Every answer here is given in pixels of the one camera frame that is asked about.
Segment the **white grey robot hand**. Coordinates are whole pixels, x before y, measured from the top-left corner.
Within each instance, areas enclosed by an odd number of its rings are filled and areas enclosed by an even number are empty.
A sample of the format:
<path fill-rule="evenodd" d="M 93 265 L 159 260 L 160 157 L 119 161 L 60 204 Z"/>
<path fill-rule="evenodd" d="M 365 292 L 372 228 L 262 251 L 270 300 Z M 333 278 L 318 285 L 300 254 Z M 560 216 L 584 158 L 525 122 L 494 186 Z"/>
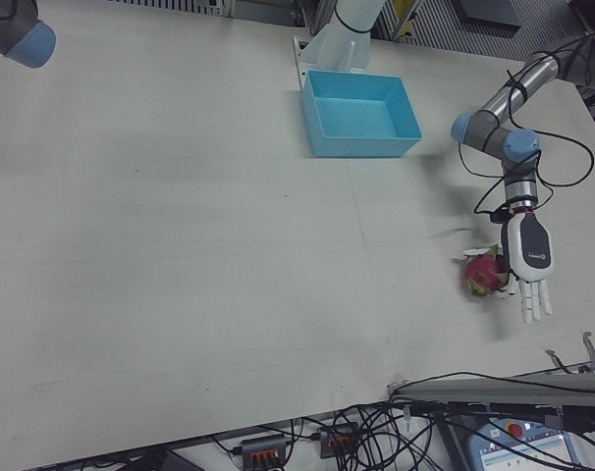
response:
<path fill-rule="evenodd" d="M 543 314 L 551 315 L 548 279 L 555 265 L 550 234 L 533 211 L 521 211 L 503 225 L 501 237 L 508 275 L 506 295 L 519 295 L 527 324 L 540 321 Z"/>

